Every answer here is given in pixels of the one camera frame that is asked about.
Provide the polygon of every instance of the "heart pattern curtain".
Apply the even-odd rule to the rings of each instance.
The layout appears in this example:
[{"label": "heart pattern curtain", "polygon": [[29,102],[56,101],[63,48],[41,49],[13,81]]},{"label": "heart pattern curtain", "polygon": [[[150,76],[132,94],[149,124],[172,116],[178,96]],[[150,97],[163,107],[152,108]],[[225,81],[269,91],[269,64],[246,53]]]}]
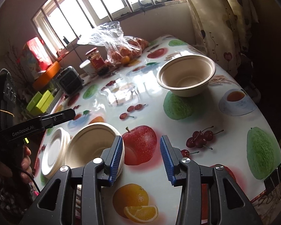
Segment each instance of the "heart pattern curtain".
[{"label": "heart pattern curtain", "polygon": [[235,77],[240,52],[248,51],[252,22],[258,17],[251,0],[187,0],[197,48]]}]

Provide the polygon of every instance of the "jar lid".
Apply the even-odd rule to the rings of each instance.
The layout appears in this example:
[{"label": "jar lid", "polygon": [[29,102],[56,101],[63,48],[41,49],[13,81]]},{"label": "jar lid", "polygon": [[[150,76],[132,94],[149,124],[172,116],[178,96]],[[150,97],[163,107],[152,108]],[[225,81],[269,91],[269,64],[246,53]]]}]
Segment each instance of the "jar lid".
[{"label": "jar lid", "polygon": [[91,49],[90,51],[88,51],[85,55],[88,56],[88,55],[94,53],[96,50],[97,50],[97,48],[95,47],[95,48]]},{"label": "jar lid", "polygon": [[46,84],[59,72],[61,66],[58,62],[53,63],[46,72],[44,72],[38,79],[32,84],[32,87],[38,92],[45,87]]}]

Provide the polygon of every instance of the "hand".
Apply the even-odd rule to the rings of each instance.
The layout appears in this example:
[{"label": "hand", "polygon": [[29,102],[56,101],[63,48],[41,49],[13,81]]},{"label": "hand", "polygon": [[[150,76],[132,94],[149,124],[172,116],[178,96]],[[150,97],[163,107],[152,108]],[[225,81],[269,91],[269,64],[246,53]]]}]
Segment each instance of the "hand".
[{"label": "hand", "polygon": [[[31,151],[27,146],[24,146],[24,158],[21,163],[21,168],[26,172],[28,172],[29,174],[32,174],[32,169],[30,167],[31,160],[29,158],[30,155],[31,155]],[[8,166],[0,162],[0,175],[7,178],[11,178],[13,176],[13,173]],[[30,178],[25,173],[21,173],[21,178],[22,181],[26,184],[31,182]]]}]

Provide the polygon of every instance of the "plastic bag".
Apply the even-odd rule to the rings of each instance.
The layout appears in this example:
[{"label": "plastic bag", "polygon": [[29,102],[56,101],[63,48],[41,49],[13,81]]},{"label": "plastic bag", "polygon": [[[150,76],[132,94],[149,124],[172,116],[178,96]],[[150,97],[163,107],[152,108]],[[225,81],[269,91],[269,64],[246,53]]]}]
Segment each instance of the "plastic bag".
[{"label": "plastic bag", "polygon": [[127,64],[139,57],[148,46],[146,40],[124,36],[118,21],[106,23],[93,28],[88,35],[82,35],[77,42],[80,45],[105,46],[107,59],[113,65]]}]

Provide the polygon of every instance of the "beige pulp bowl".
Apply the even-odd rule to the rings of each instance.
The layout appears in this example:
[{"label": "beige pulp bowl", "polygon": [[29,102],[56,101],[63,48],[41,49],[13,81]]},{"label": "beige pulp bowl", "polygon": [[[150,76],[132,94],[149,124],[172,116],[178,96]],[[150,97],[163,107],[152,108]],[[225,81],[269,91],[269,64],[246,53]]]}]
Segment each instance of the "beige pulp bowl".
[{"label": "beige pulp bowl", "polygon": [[[110,148],[116,135],[121,135],[113,126],[106,123],[93,123],[82,128],[69,142],[65,153],[64,164],[70,168],[82,167],[91,160],[101,156]],[[117,177],[122,172],[125,148],[121,155]]]},{"label": "beige pulp bowl", "polygon": [[201,55],[188,55],[164,64],[157,73],[157,82],[173,94],[191,97],[208,87],[215,74],[215,63]]}]

